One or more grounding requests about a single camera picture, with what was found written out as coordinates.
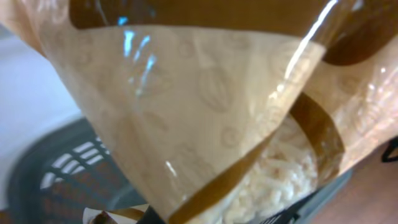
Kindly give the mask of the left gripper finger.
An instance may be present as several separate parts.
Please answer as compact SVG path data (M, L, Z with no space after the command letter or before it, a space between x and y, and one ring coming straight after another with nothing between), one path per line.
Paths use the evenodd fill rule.
M291 224L296 222L300 218L299 210L303 208L316 194L317 192L310 194L304 199L301 199L297 203L293 204L288 209L277 213L273 217L261 221L261 224Z

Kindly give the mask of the grey plastic shopping basket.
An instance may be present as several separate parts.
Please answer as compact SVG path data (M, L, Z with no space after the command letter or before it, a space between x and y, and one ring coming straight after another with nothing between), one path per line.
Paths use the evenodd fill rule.
M195 223L261 223L317 194L294 223L308 223L350 180L333 179L299 127L287 119L242 184ZM120 171L90 124L80 119L34 144L19 161L7 196L15 223L161 223Z

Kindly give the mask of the beige brown snack bag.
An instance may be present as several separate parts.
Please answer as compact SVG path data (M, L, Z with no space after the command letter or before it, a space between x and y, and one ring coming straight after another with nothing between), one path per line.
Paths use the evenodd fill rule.
M397 134L397 2L2 0L167 223L269 217Z

